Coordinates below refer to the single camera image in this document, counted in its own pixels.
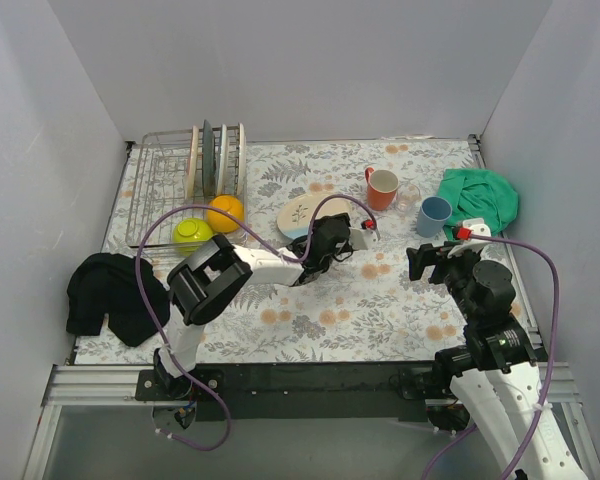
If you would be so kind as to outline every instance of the white plate with leaf pattern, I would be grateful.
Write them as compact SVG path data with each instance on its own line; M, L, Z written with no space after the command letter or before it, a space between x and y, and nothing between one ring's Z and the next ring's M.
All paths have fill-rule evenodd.
M307 193L294 198L278 213L278 228L286 237L295 240L309 232L309 222L318 204L330 193ZM339 213L351 213L349 202L343 198L333 198L325 203L317 218Z

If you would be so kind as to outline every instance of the orange mug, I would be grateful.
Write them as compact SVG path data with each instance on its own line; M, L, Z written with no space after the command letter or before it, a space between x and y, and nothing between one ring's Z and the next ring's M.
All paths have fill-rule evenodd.
M398 177L389 170L367 167L364 178L367 180L367 204L373 210L386 210L398 191Z

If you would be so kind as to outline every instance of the ceramic plate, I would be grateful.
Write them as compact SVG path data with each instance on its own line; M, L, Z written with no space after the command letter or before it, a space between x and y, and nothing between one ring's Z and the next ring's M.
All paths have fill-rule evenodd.
M191 150L189 151L189 162L187 162L187 175L184 185L184 198L193 198L193 188L196 182L196 168L198 167L198 136L200 131L194 125L191 134Z
M244 178L247 175L247 137L244 134L244 125L240 124L240 146L238 150L238 185L236 195L242 195Z
M278 228L288 238L295 240L306 235L309 231L309 221L318 204L329 193L309 193L294 198L287 203L278 213ZM343 198L334 198L325 203L317 218L338 213L350 213L349 202Z
M220 132L220 154L218 155L218 168L216 169L216 195L224 193L224 176L227 171L227 157L229 155L229 138L227 126L222 125Z
M205 197L216 194L216 137L208 120L202 129L202 190Z

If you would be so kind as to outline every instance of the yellow bowl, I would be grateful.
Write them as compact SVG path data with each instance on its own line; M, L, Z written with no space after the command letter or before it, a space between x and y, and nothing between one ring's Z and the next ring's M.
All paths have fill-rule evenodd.
M242 205L242 202L236 197L232 197L231 195L220 195L219 197L214 198L209 205L224 210L238 220L244 222L244 205ZM219 233L231 233L240 228L240 225L233 220L212 210L207 210L207 222L209 222L211 228Z
M194 243L206 242L213 237L211 227L199 218L187 218L181 221L173 231L173 241L175 243ZM198 247L178 247L180 253L189 254L194 252Z

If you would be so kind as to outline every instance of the blue mug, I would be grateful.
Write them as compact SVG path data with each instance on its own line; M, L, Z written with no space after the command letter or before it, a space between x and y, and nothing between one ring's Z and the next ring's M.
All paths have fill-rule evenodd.
M424 238L435 236L449 217L453 209L451 204L442 197L425 198L418 212L416 232Z

